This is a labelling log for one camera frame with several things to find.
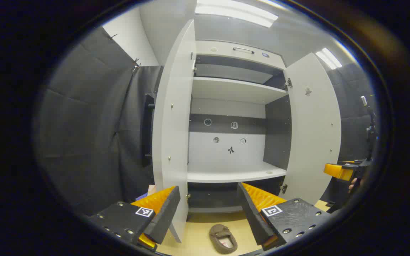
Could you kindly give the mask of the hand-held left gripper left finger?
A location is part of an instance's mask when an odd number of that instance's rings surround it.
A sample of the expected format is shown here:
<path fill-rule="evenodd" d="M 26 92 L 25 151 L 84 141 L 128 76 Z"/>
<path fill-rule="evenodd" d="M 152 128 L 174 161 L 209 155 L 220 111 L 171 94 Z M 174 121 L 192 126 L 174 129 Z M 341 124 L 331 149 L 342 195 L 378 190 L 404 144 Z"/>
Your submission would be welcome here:
<path fill-rule="evenodd" d="M 172 186 L 132 203 L 114 203 L 89 217 L 89 223 L 123 244 L 156 251 L 179 203 L 179 187 Z"/>

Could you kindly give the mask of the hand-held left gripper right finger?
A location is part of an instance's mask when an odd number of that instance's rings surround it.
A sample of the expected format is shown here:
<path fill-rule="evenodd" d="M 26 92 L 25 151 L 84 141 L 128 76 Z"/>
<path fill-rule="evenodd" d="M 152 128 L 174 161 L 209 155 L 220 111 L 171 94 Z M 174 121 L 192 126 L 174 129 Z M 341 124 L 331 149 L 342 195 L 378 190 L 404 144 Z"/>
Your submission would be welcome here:
<path fill-rule="evenodd" d="M 237 196 L 255 241 L 264 251 L 299 240 L 332 217 L 303 199 L 286 200 L 244 182 L 237 184 Z"/>

